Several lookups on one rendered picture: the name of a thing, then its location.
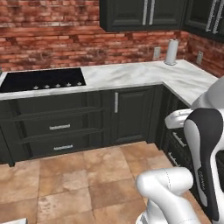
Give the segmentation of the dark side drawer front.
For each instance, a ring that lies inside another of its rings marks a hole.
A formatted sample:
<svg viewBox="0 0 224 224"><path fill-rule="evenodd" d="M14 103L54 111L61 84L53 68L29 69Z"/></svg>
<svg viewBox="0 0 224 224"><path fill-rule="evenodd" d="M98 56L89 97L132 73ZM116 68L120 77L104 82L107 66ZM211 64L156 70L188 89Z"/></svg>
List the dark side drawer front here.
<svg viewBox="0 0 224 224"><path fill-rule="evenodd" d="M174 144L175 146L181 146L179 142L176 140L176 138L173 136L172 132L176 132L178 137L181 138L182 142L186 144L183 148L188 148L186 137L184 134L184 130L182 128L179 129L168 129L166 133L166 142L165 142L165 148L167 148L168 144Z"/></svg>
<svg viewBox="0 0 224 224"><path fill-rule="evenodd" d="M193 174L193 161L188 148L175 146L174 144L169 143L164 152L174 166L176 165L172 162L171 158L168 155L168 152L171 152L172 156L176 158L177 163L181 165L180 167L187 168L191 172L191 174Z"/></svg>

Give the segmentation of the dark corner wall cupboard door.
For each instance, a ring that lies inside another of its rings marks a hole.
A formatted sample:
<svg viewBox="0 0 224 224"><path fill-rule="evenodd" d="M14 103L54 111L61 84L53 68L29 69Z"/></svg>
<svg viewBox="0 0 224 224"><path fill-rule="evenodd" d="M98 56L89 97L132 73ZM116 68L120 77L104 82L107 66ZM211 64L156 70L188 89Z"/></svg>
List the dark corner wall cupboard door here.
<svg viewBox="0 0 224 224"><path fill-rule="evenodd" d="M222 10L221 16L222 19L219 22L217 33L214 34L214 36L219 42L224 43L224 8Z"/></svg>
<svg viewBox="0 0 224 224"><path fill-rule="evenodd" d="M213 0L187 0L184 21L184 28L187 31L206 32L212 2Z"/></svg>

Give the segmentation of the pale grey flat object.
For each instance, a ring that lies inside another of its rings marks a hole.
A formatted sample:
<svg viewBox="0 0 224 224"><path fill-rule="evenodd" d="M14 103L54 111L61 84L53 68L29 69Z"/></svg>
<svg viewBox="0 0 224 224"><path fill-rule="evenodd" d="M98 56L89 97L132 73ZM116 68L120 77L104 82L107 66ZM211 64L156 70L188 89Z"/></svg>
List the pale grey flat object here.
<svg viewBox="0 0 224 224"><path fill-rule="evenodd" d="M27 224L27 218L11 220L11 221L3 222L0 224Z"/></svg>

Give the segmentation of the white paper towel roll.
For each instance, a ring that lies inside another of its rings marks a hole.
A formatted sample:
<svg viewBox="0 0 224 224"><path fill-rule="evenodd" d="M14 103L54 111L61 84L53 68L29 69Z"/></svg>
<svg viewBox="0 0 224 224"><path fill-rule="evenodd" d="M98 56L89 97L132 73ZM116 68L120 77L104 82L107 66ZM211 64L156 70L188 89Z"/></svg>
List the white paper towel roll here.
<svg viewBox="0 0 224 224"><path fill-rule="evenodd" d="M177 39L171 39L168 44L167 53L165 56L164 63L169 66L176 64L176 57L179 48L179 41Z"/></svg>

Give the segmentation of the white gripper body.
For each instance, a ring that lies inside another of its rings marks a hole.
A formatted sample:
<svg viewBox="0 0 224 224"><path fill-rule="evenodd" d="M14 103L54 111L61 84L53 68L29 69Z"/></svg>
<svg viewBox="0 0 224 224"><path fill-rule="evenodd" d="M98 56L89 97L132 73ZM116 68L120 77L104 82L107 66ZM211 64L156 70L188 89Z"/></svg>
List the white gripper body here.
<svg viewBox="0 0 224 224"><path fill-rule="evenodd" d="M165 119L165 125L168 129L178 129L184 126L185 119L193 111L190 108L175 110L170 113Z"/></svg>

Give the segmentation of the black hob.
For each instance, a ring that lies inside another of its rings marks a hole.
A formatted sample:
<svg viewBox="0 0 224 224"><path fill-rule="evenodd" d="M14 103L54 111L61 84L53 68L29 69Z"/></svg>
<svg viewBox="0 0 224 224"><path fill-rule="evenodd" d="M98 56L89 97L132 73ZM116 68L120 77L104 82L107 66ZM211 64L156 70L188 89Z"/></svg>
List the black hob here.
<svg viewBox="0 0 224 224"><path fill-rule="evenodd" d="M76 87L77 82L81 82L82 86L86 85L79 67L7 73L0 86L0 93L35 90L33 89L34 86L38 86L37 90L58 88L55 87L56 84L60 84L61 88L68 88L66 87L67 83L71 83L72 87Z"/></svg>

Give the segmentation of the dark base cupboard door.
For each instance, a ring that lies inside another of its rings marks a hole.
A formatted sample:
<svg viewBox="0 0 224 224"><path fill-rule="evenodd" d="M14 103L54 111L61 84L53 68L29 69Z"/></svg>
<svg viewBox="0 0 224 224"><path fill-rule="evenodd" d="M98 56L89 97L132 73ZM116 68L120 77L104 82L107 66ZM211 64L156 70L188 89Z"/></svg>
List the dark base cupboard door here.
<svg viewBox="0 0 224 224"><path fill-rule="evenodd" d="M118 112L112 109L112 143L127 144L143 141L147 137L150 123L154 89L129 87L117 89Z"/></svg>

